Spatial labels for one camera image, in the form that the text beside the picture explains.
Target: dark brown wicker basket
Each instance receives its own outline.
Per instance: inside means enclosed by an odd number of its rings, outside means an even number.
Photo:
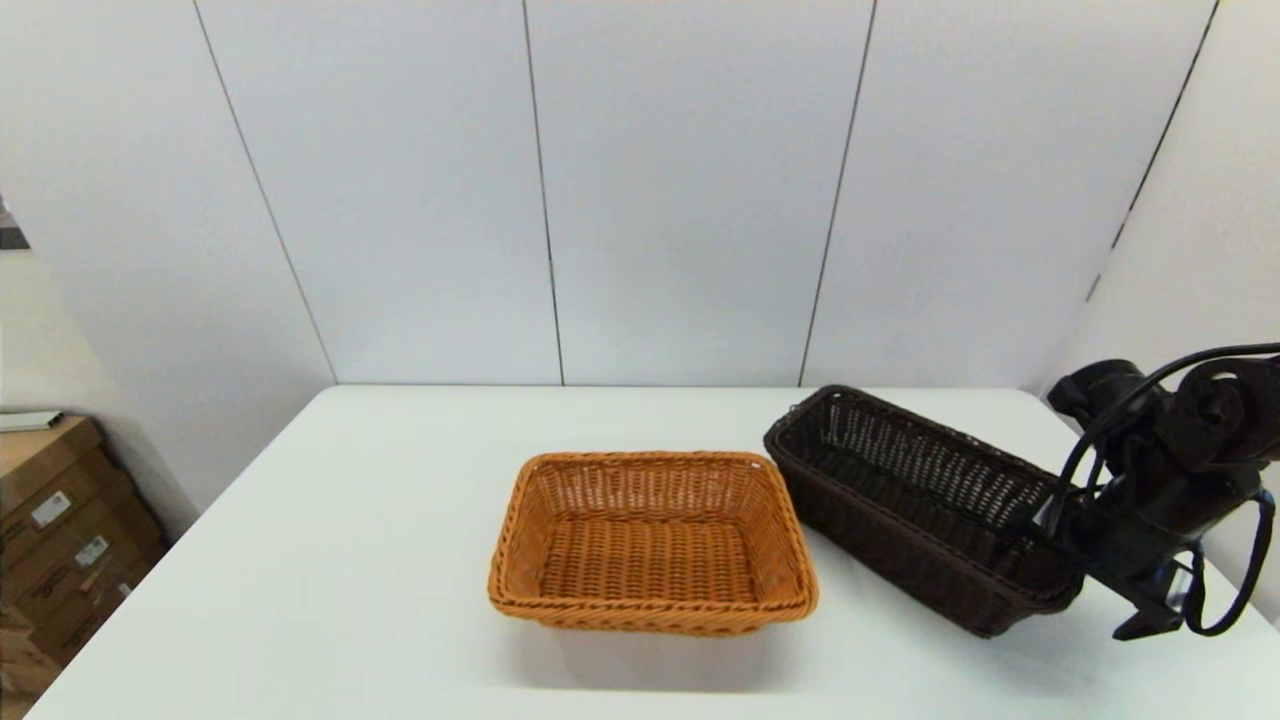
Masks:
[[[1019,457],[842,386],[794,407],[764,447],[803,523],[975,635],[1080,592],[1079,571],[1016,529],[1056,480]]]

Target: rectangular basket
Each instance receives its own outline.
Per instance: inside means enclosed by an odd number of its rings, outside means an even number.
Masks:
[[[809,615],[818,583],[759,455],[552,454],[520,470],[489,600],[557,628],[740,635]]]
[[[1083,577],[1016,525],[1056,478],[864,392],[828,386],[764,446],[796,514],[975,635],[1064,610]]]

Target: white label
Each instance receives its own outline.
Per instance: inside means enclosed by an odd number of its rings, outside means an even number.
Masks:
[[[97,536],[96,538],[88,541],[88,543],[76,553],[76,562],[83,570],[97,561],[97,559],[106,552],[108,547],[110,547],[110,544],[106,542],[106,538]]]
[[[36,527],[41,530],[46,525],[58,519],[59,515],[65,512],[72,506],[72,500],[67,497],[67,493],[58,491],[49,496],[49,500],[40,503],[40,507],[31,511],[31,519],[36,521]]]
[[[1169,582],[1169,594],[1165,596],[1165,605],[1174,610],[1181,610],[1187,605],[1187,592],[1192,589],[1193,577],[1190,570],[1179,564],[1178,569],[1174,570],[1174,579]]]

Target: label on box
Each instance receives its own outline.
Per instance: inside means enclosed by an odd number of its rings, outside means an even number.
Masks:
[[[88,541],[88,543],[86,543],[84,547],[76,553],[76,564],[81,566],[81,570],[88,568],[96,562],[104,552],[106,552],[108,547],[110,547],[110,543],[106,542],[106,538],[97,536],[96,538]]]
[[[36,527],[45,529],[46,525],[58,519],[59,515],[67,512],[72,506],[72,500],[67,497],[67,493],[58,491],[49,496],[49,500],[40,503],[31,511],[31,519],[36,521]]]

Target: stacked boxes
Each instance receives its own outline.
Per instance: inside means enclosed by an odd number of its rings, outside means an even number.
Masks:
[[[0,680],[36,696],[164,555],[88,418],[0,434]]]

